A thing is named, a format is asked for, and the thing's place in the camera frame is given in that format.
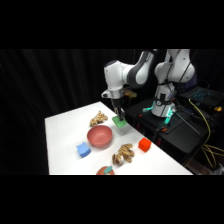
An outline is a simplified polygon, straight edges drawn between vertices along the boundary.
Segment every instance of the green light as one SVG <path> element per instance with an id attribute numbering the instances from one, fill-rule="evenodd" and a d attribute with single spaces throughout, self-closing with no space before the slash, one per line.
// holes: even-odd
<path id="1" fill-rule="evenodd" d="M 171 107 L 170 107 L 168 110 L 168 113 L 167 113 L 167 118 L 165 120 L 165 124 L 169 124 L 172 115 L 173 115 L 173 111 L 171 110 Z"/>
<path id="2" fill-rule="evenodd" d="M 146 109 L 143 109 L 143 113 L 145 113 L 145 112 L 148 112 L 148 111 L 152 110 L 152 109 L 153 109 L 154 104 L 155 104 L 155 101 L 153 102 L 153 104 L 152 104 L 152 107 L 151 107 L 151 108 L 146 108 Z"/>

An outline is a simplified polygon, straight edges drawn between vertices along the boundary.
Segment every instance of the toy food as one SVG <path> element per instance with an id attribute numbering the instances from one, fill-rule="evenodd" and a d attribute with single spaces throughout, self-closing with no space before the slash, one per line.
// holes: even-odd
<path id="1" fill-rule="evenodd" d="M 115 173 L 114 173 L 113 170 L 111 170 L 109 173 L 105 174 L 105 171 L 106 171 L 107 168 L 109 168 L 109 167 L 107 167 L 107 166 L 102 167 L 102 168 L 97 172 L 96 175 L 97 175 L 97 176 L 104 176 L 104 175 L 107 175 L 107 176 L 114 176 Z"/>
<path id="2" fill-rule="evenodd" d="M 132 150 L 130 150 L 130 148 L 133 148 L 132 144 L 122 145 L 118 151 L 118 154 L 117 155 L 114 154 L 112 156 L 113 164 L 121 165 L 124 162 L 124 160 L 128 163 L 131 163 L 132 162 L 131 157 L 135 157 L 135 153 Z"/>

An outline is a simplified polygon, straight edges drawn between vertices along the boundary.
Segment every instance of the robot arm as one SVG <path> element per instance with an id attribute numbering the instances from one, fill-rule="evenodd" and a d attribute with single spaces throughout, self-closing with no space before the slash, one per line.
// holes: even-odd
<path id="1" fill-rule="evenodd" d="M 110 98 L 115 110 L 115 113 L 124 119 L 124 111 L 122 109 L 123 86 L 130 85 L 131 88 L 139 89 L 144 86 L 148 79 L 149 70 L 153 64 L 155 53 L 144 51 L 136 65 L 128 65 L 119 61 L 109 62 L 105 68 L 105 77 L 108 85 L 108 90 L 103 94 L 103 98 Z"/>
<path id="2" fill-rule="evenodd" d="M 172 82 L 186 83 L 190 81 L 195 69 L 190 61 L 190 49 L 168 49 L 168 54 L 172 57 L 173 62 L 160 63 L 155 69 L 159 85 L 152 113 L 158 117 L 171 118 L 176 110 L 171 101 L 176 92 Z"/>

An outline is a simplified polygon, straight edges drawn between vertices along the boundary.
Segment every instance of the red cube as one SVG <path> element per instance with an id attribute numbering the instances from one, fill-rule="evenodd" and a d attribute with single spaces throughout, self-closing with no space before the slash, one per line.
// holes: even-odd
<path id="1" fill-rule="evenodd" d="M 146 138 L 143 138 L 140 142 L 139 142 L 139 148 L 143 151 L 143 152 L 147 152 L 150 147 L 151 147 L 152 142 L 149 141 Z"/>

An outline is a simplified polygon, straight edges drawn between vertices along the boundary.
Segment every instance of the green block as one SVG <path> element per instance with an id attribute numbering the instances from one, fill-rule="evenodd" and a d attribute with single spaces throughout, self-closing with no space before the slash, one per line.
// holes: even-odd
<path id="1" fill-rule="evenodd" d="M 125 119 L 121 121 L 119 117 L 113 117 L 112 120 L 119 129 L 127 124 L 127 121 Z"/>

